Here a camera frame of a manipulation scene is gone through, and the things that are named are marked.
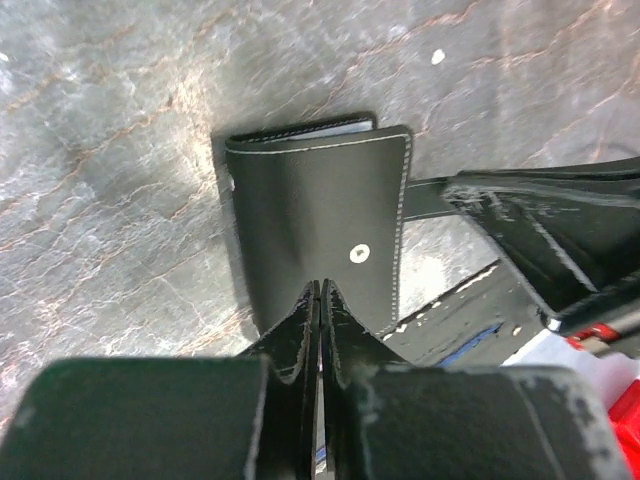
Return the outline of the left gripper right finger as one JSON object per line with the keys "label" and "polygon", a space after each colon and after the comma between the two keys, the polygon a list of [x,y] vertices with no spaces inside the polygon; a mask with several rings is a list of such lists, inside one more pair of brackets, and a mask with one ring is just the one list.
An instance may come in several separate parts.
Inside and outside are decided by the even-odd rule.
{"label": "left gripper right finger", "polygon": [[403,479],[412,367],[352,313],[337,284],[321,293],[327,461],[338,479]]}

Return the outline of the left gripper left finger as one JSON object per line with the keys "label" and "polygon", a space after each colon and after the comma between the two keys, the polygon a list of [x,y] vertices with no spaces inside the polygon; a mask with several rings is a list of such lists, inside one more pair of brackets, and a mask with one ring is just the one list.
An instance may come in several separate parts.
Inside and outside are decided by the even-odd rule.
{"label": "left gripper left finger", "polygon": [[311,281],[286,318],[241,353],[265,366],[254,479],[315,477],[319,347],[320,285]]}

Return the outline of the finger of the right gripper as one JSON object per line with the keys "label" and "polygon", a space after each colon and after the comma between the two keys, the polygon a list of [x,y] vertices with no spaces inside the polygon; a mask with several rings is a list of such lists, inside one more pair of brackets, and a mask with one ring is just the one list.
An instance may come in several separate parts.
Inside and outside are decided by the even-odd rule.
{"label": "finger of the right gripper", "polygon": [[504,185],[542,184],[622,198],[639,197],[639,158],[563,167],[463,171],[453,184]]}
{"label": "finger of the right gripper", "polygon": [[473,224],[544,314],[574,333],[639,310],[639,206],[553,188],[451,183]]}

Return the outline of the black leather card holder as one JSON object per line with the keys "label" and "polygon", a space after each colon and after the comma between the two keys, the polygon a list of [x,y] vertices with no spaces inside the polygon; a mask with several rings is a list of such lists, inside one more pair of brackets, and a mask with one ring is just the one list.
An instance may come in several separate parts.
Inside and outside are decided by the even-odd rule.
{"label": "black leather card holder", "polygon": [[225,143],[246,288],[269,329],[310,281],[334,281],[382,333],[399,319],[405,223],[448,216],[444,178],[411,180],[411,130],[356,112]]}

